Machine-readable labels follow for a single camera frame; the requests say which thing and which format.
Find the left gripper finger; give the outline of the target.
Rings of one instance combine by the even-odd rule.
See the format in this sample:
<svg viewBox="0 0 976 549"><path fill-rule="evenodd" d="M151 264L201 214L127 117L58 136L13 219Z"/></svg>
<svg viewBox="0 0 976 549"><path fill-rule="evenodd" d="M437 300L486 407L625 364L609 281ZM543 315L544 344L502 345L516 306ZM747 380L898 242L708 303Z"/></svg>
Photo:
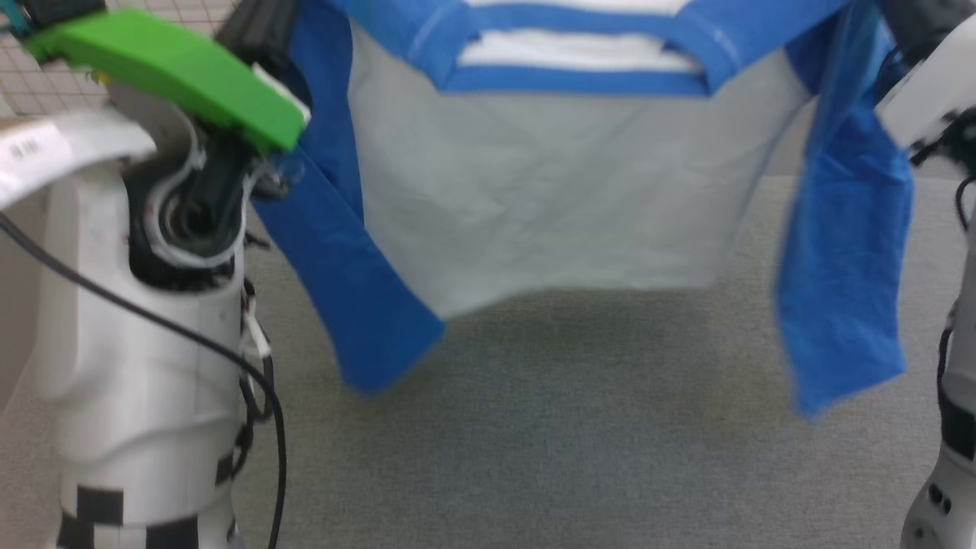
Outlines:
<svg viewBox="0 0 976 549"><path fill-rule="evenodd" d="M265 37L264 67L280 75L290 60L288 48L300 0L264 0Z"/></svg>
<svg viewBox="0 0 976 549"><path fill-rule="evenodd" d="M217 28L219 45L248 66L269 67L264 46L268 5L272 5L272 0L239 0Z"/></svg>

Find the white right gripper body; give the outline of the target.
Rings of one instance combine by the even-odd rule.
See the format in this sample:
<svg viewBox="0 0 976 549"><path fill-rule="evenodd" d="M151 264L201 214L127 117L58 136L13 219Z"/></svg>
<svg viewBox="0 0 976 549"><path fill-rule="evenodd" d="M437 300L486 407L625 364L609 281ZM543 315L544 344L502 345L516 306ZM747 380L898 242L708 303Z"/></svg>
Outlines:
<svg viewBox="0 0 976 549"><path fill-rule="evenodd" d="M950 114L976 107L976 30L954 30L875 109L897 146L933 143Z"/></svg>

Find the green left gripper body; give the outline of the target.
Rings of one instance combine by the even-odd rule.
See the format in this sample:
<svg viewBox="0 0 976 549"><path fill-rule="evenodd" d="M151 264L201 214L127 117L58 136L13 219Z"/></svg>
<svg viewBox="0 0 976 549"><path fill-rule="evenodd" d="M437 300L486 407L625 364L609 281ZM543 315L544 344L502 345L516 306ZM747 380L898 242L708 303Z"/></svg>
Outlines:
<svg viewBox="0 0 976 549"><path fill-rule="evenodd" d="M295 101L223 46L136 9L83 15L22 42L37 60L90 67L220 128L259 152L288 152L306 128Z"/></svg>

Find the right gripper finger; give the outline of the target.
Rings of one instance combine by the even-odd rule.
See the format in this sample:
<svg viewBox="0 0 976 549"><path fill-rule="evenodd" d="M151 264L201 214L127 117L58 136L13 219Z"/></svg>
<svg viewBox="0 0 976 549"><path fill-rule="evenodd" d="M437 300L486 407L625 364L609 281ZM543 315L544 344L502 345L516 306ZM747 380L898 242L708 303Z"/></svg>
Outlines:
<svg viewBox="0 0 976 549"><path fill-rule="evenodd" d="M976 14L976 0L881 0L881 13L904 62L916 66Z"/></svg>

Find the white and blue t-shirt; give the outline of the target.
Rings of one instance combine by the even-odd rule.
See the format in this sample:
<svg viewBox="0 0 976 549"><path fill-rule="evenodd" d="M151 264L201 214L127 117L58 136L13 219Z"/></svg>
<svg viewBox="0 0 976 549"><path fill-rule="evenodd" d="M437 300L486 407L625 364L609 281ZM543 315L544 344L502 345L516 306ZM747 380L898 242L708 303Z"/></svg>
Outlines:
<svg viewBox="0 0 976 549"><path fill-rule="evenodd" d="M814 415L906 367L892 47L879 0L297 0L313 118L255 209L342 381L379 393L492 303L710 285L818 98L775 298Z"/></svg>

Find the lemon print grid curtain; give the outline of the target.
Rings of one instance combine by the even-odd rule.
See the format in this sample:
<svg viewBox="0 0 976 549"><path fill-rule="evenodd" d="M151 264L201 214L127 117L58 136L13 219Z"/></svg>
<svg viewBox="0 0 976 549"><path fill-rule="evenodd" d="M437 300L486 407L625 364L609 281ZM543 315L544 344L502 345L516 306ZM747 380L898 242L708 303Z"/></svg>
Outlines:
<svg viewBox="0 0 976 549"><path fill-rule="evenodd" d="M148 11L211 35L240 0L104 0L108 9ZM87 69L63 62L39 66L10 34L0 34L0 115L45 115L98 105L107 94Z"/></svg>

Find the white paper label tag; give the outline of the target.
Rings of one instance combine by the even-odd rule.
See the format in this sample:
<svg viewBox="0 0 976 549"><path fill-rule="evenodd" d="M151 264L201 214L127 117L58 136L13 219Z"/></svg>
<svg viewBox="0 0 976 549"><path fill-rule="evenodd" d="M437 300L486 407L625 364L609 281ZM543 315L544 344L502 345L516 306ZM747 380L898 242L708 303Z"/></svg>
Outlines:
<svg viewBox="0 0 976 549"><path fill-rule="evenodd" d="M0 211L91 165L146 156L156 143L113 109L86 109L0 130Z"/></svg>

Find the grey fabric sofa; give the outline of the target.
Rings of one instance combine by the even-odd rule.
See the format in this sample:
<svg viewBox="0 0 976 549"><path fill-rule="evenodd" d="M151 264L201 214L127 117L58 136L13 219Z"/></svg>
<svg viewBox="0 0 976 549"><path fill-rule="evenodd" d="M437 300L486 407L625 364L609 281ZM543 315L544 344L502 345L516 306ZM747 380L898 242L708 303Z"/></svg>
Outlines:
<svg viewBox="0 0 976 549"><path fill-rule="evenodd" d="M710 291L519 297L454 320L373 399L339 382L281 255L251 253L286 416L281 548L897 549L938 452L955 188L914 187L907 371L813 421L770 305L791 178L767 178Z"/></svg>

